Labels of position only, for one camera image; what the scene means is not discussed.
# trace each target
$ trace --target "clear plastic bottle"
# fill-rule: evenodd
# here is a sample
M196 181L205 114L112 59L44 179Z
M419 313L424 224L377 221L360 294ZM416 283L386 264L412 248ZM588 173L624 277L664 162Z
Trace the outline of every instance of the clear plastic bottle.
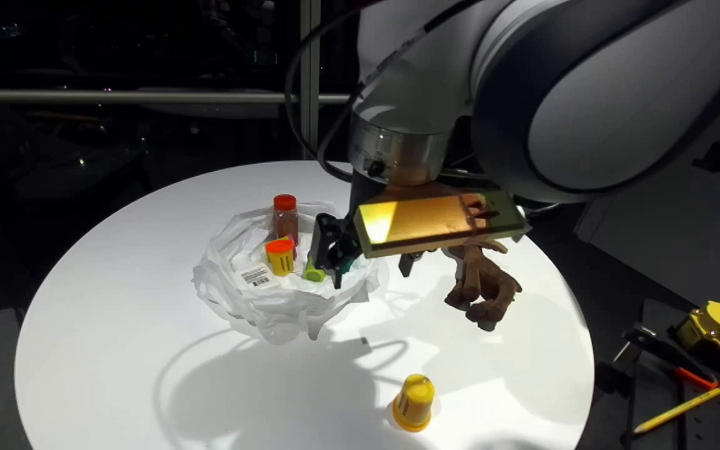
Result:
M299 244L299 216L296 211L296 197L280 194L274 197L274 233L277 239L292 236Z

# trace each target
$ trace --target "black cable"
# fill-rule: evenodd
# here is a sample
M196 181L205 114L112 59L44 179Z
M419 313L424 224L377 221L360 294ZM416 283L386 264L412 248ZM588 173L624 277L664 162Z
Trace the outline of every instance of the black cable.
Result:
M385 59L382 60L368 75L366 75L365 79L362 80L362 82L359 82L357 86L354 88L354 91L351 95L349 95L349 99L346 100L346 103L344 103L343 109L338 115L337 119L332 122L332 126L329 128L329 131L326 132L324 139L322 140L321 144L318 146L318 152L315 152L311 145L309 145L309 142L304 139L302 134L299 132L296 124L294 123L294 108L292 103L292 95L291 92L293 90L294 85L294 75L296 68L298 66L299 61L302 59L302 54L304 51L308 48L311 43L317 39L320 38L323 34L328 32L330 29L335 28L338 24L342 23L346 18L349 18L363 9L368 8L369 6L372 6L376 3L383 2L385 0L368 0L366 2L362 2L357 6L353 6L352 8L347 9L344 12L340 12L337 16L333 17L329 22L322 23L321 25L315 27L312 29L311 32L302 40L302 43L299 45L299 48L297 49L296 53L294 54L294 57L291 59L291 65L288 66L288 72L286 73L285 77L285 109L286 113L288 114L288 123L291 125L291 130L294 131L294 135L296 136L296 139L300 144L302 144L303 148L309 152L312 156L314 156L318 163L322 166L322 168L328 173L334 176L335 178L338 178L340 180L351 182L351 174L348 172L342 171L338 169L335 166L332 166L328 162L326 162L326 148L329 145L329 141L332 140L332 137L335 136L335 134L338 131L338 128L340 128L341 123L346 119L346 117L351 114L352 107L354 106L354 103L360 98L360 95L363 93L363 89L366 88L366 86L371 85L372 82L374 82L375 79L379 77L380 74L385 71L388 66L391 65L392 62L399 59L403 54L406 53L409 49L411 49L418 41L420 41L423 37L434 31L438 26L443 25L443 23L447 22L454 16L460 14L461 12L465 11L466 9L471 8L471 6L476 5L477 3L484 2L485 0L460 0L460 2L454 3L454 5L449 6L448 8L444 9L444 11L440 12L438 15L433 17L429 22L427 22L424 26L417 29L414 35L412 35L411 38L406 40L402 43L402 45L398 46L395 51L391 52L391 54L388 54L388 56L385 57ZM508 6L510 6L515 0L510 0L508 3L506 3L505 6L500 9L497 14L492 19L491 23L495 22L496 19L499 17L500 14L502 14L503 11L505 11Z

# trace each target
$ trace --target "yellow pencil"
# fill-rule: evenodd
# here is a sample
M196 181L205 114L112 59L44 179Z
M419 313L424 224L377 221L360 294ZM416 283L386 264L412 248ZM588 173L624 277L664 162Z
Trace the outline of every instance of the yellow pencil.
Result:
M635 434L646 433L650 430L653 430L654 428L659 427L662 424L665 424L665 422L668 422L671 419L674 419L674 417L676 417L676 416L687 413L688 411L692 410L693 408L696 408L698 405L705 403L709 399L714 399L715 397L718 397L718 396L720 396L720 387L717 387L717 388L713 389L712 391L706 391L704 394L702 394L694 399L690 399L689 401L684 402L683 404L679 405L678 407L673 407L670 410L662 413L661 415L654 417L652 419L648 419L648 421L643 422L640 425L637 425L637 427L635 427L635 430L632 430L632 432Z

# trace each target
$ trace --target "white round table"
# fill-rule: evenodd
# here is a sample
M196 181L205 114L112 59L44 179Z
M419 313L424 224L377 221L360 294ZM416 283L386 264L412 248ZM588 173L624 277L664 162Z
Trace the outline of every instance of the white round table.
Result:
M386 258L371 301L346 307L317 341L273 346L216 316L192 268L233 214L281 192L348 207L349 185L315 162L234 167L143 197L62 257L32 300L15 358L35 450L576 446L594 387L591 337L529 239L492 254L524 288L492 333L443 303L455 263L440 252L406 279ZM389 412L411 373L436 389L420 433Z

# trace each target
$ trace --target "barcode sticker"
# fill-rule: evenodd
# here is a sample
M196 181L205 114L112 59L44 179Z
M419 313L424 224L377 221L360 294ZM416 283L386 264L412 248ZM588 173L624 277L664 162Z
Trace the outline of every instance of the barcode sticker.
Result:
M264 289L272 286L279 286L277 278L271 274L271 271L265 264L252 266L245 271L238 273L243 284L248 289Z

